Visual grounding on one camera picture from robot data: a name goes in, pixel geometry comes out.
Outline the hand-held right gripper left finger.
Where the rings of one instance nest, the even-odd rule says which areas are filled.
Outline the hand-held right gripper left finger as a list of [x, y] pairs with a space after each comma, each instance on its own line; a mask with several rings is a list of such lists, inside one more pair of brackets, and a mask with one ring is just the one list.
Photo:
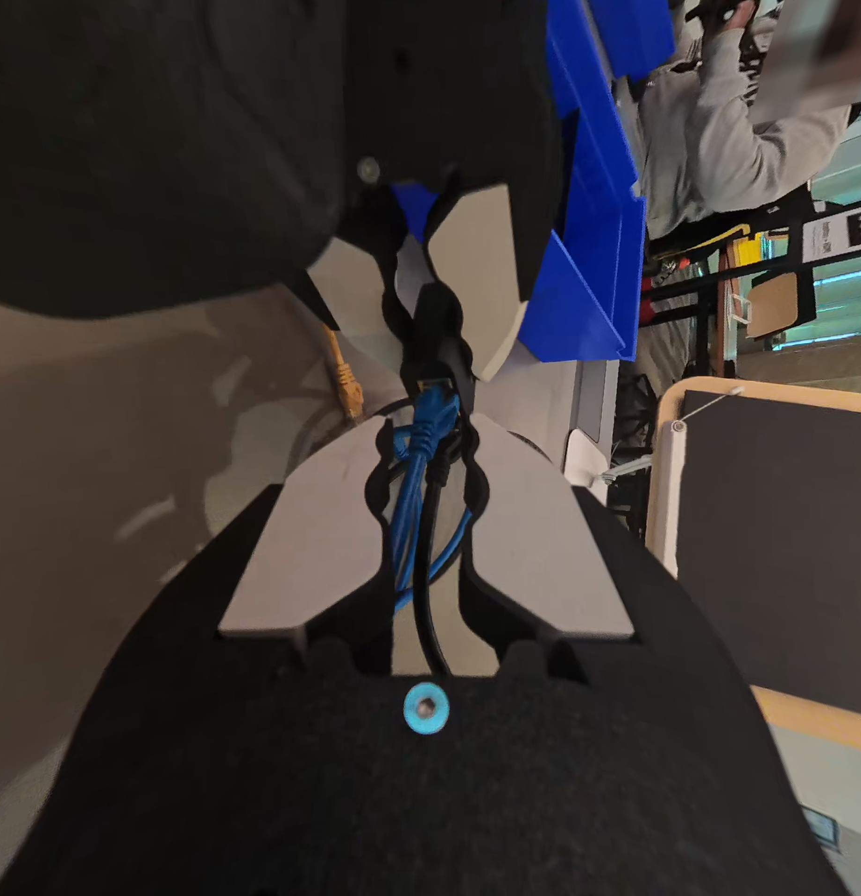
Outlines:
[[375, 639], [391, 627], [395, 587], [384, 511], [392, 433], [390, 420], [373, 418], [287, 477], [220, 633]]

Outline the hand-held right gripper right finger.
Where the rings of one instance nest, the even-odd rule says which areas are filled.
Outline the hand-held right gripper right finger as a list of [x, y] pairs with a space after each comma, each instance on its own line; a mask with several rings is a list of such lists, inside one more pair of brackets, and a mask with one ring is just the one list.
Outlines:
[[633, 623], [569, 480], [526, 442], [481, 413], [473, 477], [477, 508], [463, 543], [463, 616], [491, 641], [497, 624], [545, 639], [626, 641]]

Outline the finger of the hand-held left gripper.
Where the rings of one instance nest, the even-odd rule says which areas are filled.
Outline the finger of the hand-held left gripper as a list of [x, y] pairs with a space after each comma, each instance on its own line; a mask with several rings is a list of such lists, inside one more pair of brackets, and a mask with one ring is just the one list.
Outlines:
[[365, 250], [332, 238], [307, 269], [336, 329], [359, 352], [402, 352], [383, 316], [385, 284], [379, 263]]
[[423, 247], [436, 279], [459, 301], [472, 373], [488, 383], [511, 353], [526, 313], [508, 187], [491, 185], [453, 201], [439, 199], [426, 220]]

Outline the black ethernet adapter box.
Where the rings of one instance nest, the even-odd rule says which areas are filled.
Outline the black ethernet adapter box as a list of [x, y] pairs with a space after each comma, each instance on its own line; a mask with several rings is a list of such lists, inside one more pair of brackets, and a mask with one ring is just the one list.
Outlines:
[[476, 379], [473, 354], [462, 335], [463, 313], [455, 293], [440, 281], [419, 291], [412, 328], [403, 343], [400, 378], [414, 398], [421, 385], [444, 382], [459, 397], [461, 408], [473, 413]]

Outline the blue storage bin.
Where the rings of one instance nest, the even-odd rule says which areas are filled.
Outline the blue storage bin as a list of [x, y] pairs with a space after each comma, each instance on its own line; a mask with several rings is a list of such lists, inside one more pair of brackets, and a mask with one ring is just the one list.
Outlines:
[[[642, 73], [669, 54], [670, 25], [666, 2], [367, 4], [374, 153], [430, 280], [431, 208], [506, 185], [516, 339], [543, 362], [635, 350], [645, 202], [602, 56], [612, 75]], [[403, 345], [415, 311], [396, 285], [382, 309]]]

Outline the white stand base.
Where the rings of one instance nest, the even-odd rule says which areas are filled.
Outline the white stand base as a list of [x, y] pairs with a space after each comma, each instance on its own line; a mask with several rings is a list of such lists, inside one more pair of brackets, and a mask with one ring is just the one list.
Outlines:
[[571, 487], [583, 487], [598, 495], [604, 501], [607, 482], [604, 474], [610, 468], [610, 461], [586, 433], [575, 428], [571, 430], [564, 458], [563, 474]]

